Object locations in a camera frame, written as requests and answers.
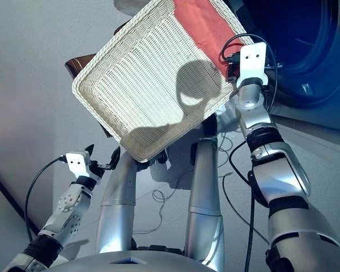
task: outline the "red cloth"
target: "red cloth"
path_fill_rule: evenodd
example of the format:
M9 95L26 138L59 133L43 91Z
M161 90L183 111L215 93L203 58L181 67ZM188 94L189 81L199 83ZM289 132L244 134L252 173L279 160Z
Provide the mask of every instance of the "red cloth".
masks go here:
M233 30L209 0L174 0L174 3L175 17L182 27L220 72L227 77L228 66L222 60L220 51L227 40L235 35ZM231 42L226 50L226 56L239 52L242 46L239 39Z

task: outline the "black strap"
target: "black strap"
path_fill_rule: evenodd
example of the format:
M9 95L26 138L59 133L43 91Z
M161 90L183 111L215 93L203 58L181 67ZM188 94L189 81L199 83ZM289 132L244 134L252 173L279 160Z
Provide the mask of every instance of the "black strap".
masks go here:
M308 204L303 197L299 196L290 196L290 197L280 197L274 200L271 200L269 203L270 206L270 214L268 218L270 218L273 214L278 211L286 210L286 209L306 209L308 210Z

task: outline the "white wicker basket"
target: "white wicker basket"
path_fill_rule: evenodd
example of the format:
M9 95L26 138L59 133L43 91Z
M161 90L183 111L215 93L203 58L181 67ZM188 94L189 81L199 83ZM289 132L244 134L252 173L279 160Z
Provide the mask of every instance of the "white wicker basket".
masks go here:
M235 34L245 32L222 0L209 1ZM233 91L174 9L173 0L152 0L73 82L77 99L139 162L208 118Z

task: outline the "black pole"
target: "black pole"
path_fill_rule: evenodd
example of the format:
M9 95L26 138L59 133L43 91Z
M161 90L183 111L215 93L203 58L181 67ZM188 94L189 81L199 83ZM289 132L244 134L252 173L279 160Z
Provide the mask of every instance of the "black pole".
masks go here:
M9 201L10 205L14 208L14 210L19 214L19 216L24 220L24 211L19 206L19 204L15 201L15 199L11 196L11 194L6 190L2 182L0 181L0 192L4 195L6 200ZM35 235L38 235L39 229L34 225L34 223L29 219L29 226L30 229L35 233Z

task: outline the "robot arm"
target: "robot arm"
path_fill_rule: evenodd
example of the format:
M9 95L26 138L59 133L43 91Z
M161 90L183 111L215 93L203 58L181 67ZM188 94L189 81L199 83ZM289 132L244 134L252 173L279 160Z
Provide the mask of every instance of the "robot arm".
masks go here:
M4 269L4 272L42 271L52 265L60 251L78 231L83 214L90 206L92 190L99 184L104 170L116 167L120 157L118 148L108 165L98 165L90 159L89 151L76 151L66 154L69 170L77 180L72 182L60 197L53 215L45 223L38 236L30 242L23 253L18 254Z
M308 177L263 106L265 54L262 42L241 49L236 114L252 153L252 193L270 209L266 262L272 272L340 271L340 242L308 202Z

